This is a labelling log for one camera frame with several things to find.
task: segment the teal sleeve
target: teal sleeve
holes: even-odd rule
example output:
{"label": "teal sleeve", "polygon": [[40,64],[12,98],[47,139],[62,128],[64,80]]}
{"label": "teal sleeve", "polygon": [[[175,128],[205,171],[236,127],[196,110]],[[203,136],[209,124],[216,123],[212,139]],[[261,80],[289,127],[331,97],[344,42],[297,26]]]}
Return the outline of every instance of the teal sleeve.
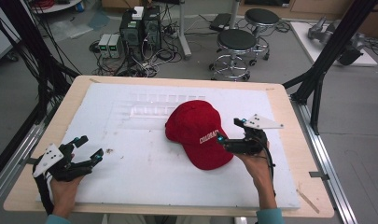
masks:
{"label": "teal sleeve", "polygon": [[283,224],[282,210],[280,208],[259,210],[258,223],[259,224]]}
{"label": "teal sleeve", "polygon": [[54,215],[49,215],[46,224],[70,224],[70,221],[64,219],[63,217],[57,217]]}

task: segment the floor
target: floor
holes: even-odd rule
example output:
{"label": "floor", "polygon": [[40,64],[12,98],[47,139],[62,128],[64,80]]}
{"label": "floor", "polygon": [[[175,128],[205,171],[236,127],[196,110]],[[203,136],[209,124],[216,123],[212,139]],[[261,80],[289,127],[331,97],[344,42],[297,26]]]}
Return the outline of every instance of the floor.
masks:
{"label": "floor", "polygon": [[[94,30],[75,39],[66,38],[58,45],[78,70],[90,75],[97,69],[96,58],[89,52],[89,45],[102,34],[118,31],[119,15],[99,14],[96,7],[83,13],[66,10],[49,15],[54,21],[72,21],[74,25],[92,23]],[[186,31],[192,56],[178,63],[160,65],[155,77],[210,79],[208,65],[216,58],[216,35],[201,17],[187,18]],[[284,83],[306,72],[311,61],[292,31],[273,32],[265,37],[271,44],[268,61],[259,59],[250,67],[249,82]],[[52,49],[49,38],[45,42]],[[378,62],[371,50],[367,52]],[[297,86],[287,90],[293,93]],[[0,154],[20,128],[37,102],[37,83],[22,60],[14,63],[0,62]],[[378,65],[375,67],[332,66],[324,80],[319,113],[319,131],[344,192],[356,215],[358,223],[378,223]],[[11,185],[0,198],[0,223],[44,223],[45,214],[14,213],[3,209],[3,199]],[[73,223],[101,223],[97,214],[73,214]],[[214,217],[212,223],[232,223],[230,217]],[[286,223],[341,223],[336,214],[333,218],[286,218]]]}

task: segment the cap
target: cap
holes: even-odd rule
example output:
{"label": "cap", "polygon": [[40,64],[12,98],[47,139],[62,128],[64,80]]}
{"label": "cap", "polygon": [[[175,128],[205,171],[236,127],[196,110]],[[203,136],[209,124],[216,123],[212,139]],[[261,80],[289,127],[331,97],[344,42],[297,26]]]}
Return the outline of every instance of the cap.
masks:
{"label": "cap", "polygon": [[202,170],[213,170],[233,155],[217,142],[221,128],[218,112],[206,101],[188,101],[176,108],[165,124],[166,137],[180,143],[191,162]]}

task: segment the round stool cushion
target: round stool cushion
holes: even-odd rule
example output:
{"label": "round stool cushion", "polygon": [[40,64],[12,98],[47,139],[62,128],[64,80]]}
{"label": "round stool cushion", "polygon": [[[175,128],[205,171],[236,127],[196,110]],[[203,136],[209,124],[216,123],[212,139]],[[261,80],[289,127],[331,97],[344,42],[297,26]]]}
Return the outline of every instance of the round stool cushion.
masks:
{"label": "round stool cushion", "polygon": [[217,41],[227,49],[248,50],[256,45],[256,38],[249,32],[237,29],[222,31]]}
{"label": "round stool cushion", "polygon": [[267,9],[252,8],[245,13],[245,20],[254,25],[257,23],[274,25],[279,22],[279,17]]}

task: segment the red object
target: red object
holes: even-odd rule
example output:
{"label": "red object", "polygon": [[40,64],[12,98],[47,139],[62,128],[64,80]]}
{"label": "red object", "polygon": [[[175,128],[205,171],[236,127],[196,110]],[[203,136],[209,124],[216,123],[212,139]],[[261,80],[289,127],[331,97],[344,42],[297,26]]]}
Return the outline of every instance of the red object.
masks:
{"label": "red object", "polygon": [[218,112],[206,101],[188,101],[178,106],[165,124],[166,137],[180,143],[191,162],[202,170],[213,170],[233,155],[217,142],[221,128]]}

